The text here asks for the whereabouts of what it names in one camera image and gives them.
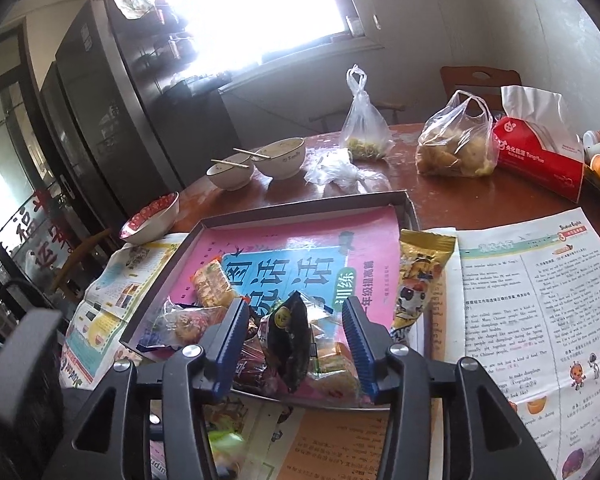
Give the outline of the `pink and blue book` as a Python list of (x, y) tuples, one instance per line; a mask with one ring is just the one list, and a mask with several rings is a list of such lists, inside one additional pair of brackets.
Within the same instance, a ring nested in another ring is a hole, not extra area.
[(194, 275), (217, 263), (255, 318), (270, 316), (294, 292), (306, 302), (313, 354), (296, 390), (283, 382), (264, 344), (245, 344), (234, 388), (270, 399), (332, 406), (367, 404), (341, 324), (355, 296), (375, 323), (390, 326), (398, 284), (400, 222), (391, 205), (263, 222), (198, 226), (162, 271), (164, 296), (199, 304)]

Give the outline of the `round cookie clear wrapper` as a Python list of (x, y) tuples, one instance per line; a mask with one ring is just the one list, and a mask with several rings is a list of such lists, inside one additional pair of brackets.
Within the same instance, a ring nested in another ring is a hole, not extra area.
[(166, 300), (157, 315), (152, 332), (168, 333), (173, 349), (198, 344), (210, 326), (223, 321), (226, 308), (181, 306)]

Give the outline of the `right white bowl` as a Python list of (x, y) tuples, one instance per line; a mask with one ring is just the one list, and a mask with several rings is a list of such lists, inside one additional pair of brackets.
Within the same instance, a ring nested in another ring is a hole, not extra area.
[(294, 177), (306, 158), (306, 140), (289, 138), (262, 146), (251, 159), (261, 174), (274, 180)]

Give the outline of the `blue biscuit packet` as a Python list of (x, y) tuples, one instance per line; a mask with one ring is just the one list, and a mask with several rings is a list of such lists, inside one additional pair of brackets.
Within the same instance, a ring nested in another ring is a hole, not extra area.
[(140, 336), (136, 348), (141, 352), (173, 350), (172, 340), (168, 333), (147, 332)]

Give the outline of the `crumpled white plastic bag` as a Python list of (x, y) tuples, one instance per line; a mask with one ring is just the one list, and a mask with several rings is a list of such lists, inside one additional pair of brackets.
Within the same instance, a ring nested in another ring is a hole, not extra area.
[(345, 148), (312, 151), (304, 164), (304, 180), (321, 188), (336, 186), (350, 194), (384, 192), (391, 188), (389, 180), (381, 172), (356, 166)]

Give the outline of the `orange cracker packet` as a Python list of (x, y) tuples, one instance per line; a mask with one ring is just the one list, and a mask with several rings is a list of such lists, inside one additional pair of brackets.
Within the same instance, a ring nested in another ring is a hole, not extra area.
[(190, 280), (195, 289), (197, 304), (201, 307), (228, 308), (239, 297), (224, 273), (218, 259), (213, 259), (198, 269)]

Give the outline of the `small yellow cake packet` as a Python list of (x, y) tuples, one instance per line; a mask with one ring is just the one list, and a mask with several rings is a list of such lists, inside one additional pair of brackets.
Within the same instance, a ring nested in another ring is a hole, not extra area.
[(312, 340), (306, 382), (312, 390), (332, 402), (356, 403), (360, 382), (348, 347), (311, 324)]

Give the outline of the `black snack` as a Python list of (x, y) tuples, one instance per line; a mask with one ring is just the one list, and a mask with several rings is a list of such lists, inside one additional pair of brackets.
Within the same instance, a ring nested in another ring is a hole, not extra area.
[(276, 307), (266, 321), (265, 355), (289, 392), (300, 387), (310, 364), (312, 330), (306, 303), (298, 290)]

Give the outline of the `wooden chair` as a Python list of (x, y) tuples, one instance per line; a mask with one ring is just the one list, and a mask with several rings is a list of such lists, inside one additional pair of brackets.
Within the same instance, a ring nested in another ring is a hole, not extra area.
[(521, 86), (516, 70), (500, 70), (488, 66), (442, 66), (440, 68), (445, 94), (450, 98), (456, 90), (480, 96), (492, 112), (503, 110), (501, 88)]

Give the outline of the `yellow cartoon snack packet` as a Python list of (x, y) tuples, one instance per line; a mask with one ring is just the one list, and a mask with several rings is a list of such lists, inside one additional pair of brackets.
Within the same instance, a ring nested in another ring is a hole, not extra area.
[(454, 252), (455, 241), (453, 235), (401, 231), (398, 292), (389, 330), (394, 342), (407, 343)]

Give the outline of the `tall clear plastic bag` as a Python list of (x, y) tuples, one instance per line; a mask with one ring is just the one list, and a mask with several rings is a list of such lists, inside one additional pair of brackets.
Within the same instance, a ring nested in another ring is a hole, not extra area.
[(353, 65), (346, 81), (352, 102), (340, 131), (340, 145), (354, 160), (383, 159), (392, 148), (391, 131), (366, 92), (367, 75)]

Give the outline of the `left white bowl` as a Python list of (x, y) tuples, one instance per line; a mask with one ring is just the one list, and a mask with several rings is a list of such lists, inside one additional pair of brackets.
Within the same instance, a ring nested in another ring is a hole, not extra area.
[(254, 166), (249, 155), (234, 153), (233, 155), (225, 157), (224, 160), (242, 162), (243, 164), (250, 165), (250, 168), (226, 168), (222, 171), (220, 168), (216, 168), (212, 165), (207, 170), (207, 177), (217, 188), (222, 188), (222, 190), (225, 191), (236, 191), (243, 188), (251, 181)]

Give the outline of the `small white bottle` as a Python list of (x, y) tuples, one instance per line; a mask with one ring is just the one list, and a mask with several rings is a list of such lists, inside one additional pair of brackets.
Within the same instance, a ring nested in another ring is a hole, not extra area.
[(583, 135), (585, 159), (589, 162), (594, 155), (600, 155), (600, 130), (588, 130)]

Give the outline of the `dark brown cake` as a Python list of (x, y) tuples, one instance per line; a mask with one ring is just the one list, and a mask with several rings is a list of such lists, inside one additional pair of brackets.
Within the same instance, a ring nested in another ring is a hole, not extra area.
[(266, 362), (257, 336), (247, 339), (237, 361), (234, 386), (238, 390), (272, 396), (277, 390), (275, 370)]

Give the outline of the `black refrigerator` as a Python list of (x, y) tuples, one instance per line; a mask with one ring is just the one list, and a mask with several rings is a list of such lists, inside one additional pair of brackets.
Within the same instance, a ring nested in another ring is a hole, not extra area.
[(87, 0), (41, 89), (70, 183), (113, 230), (240, 143), (220, 93), (230, 75), (193, 74), (201, 56), (166, 0), (130, 1)]

